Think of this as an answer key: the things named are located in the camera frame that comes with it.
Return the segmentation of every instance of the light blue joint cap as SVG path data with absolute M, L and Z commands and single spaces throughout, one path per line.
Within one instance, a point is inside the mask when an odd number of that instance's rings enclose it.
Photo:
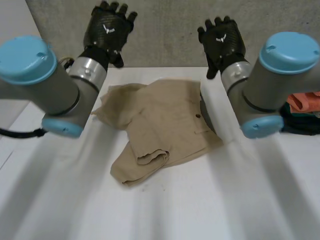
M 79 138 L 84 130 L 77 124 L 52 118 L 42 119 L 42 127 L 48 132 L 70 138 Z
M 19 36 L 0 46 L 0 78 L 13 85 L 32 85 L 51 76 L 57 58 L 38 36 Z
M 312 37 L 298 32 L 279 32 L 272 35 L 259 54 L 266 69 L 277 74 L 300 74 L 315 66 L 320 48 Z
M 281 116 L 264 116 L 245 122 L 241 126 L 248 139 L 260 139 L 279 132 L 284 127 Z

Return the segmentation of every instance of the pile of clothes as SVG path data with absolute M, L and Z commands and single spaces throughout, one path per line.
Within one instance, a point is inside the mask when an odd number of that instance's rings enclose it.
M 291 94 L 280 109 L 282 132 L 299 135 L 320 134 L 320 91 Z
M 125 130 L 128 143 L 110 174 L 133 186 L 156 171 L 194 160 L 223 145 L 206 124 L 200 82 L 162 79 L 143 85 L 112 86 L 92 114 Z

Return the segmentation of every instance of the crumpled beige cloth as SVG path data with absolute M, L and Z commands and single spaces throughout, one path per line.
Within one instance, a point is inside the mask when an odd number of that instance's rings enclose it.
M 200 112 L 200 83 L 162 79 L 150 85 L 112 86 L 93 114 L 126 130 L 129 142 L 111 167 L 111 175 L 132 186 L 160 168 L 191 161 L 222 146 Z

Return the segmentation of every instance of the black cable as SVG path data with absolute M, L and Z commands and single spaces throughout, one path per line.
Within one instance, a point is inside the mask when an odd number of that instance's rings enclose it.
M 14 139 L 30 139 L 30 138 L 35 138 L 35 137 L 42 137 L 47 133 L 46 130 L 43 128 L 38 128 L 34 131 L 29 131 L 29 132 L 18 132 L 18 131 L 8 131 L 0 128 L 0 135 L 9 137 L 9 138 L 14 138 Z

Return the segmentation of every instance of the white logo on glove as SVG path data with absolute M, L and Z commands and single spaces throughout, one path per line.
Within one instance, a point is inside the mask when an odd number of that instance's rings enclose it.
M 216 38 L 215 40 L 217 41 L 217 42 L 224 42 L 224 40 L 226 39 L 226 37 L 227 37 L 227 34 L 225 34 L 222 38 Z
M 106 31 L 106 34 L 108 34 L 108 33 L 113 33 L 114 31 L 116 31 L 114 28 L 112 28 L 112 29 L 108 29 L 108 28 L 106 28 L 106 26 L 103 24 L 103 28 L 104 28 L 104 30 Z

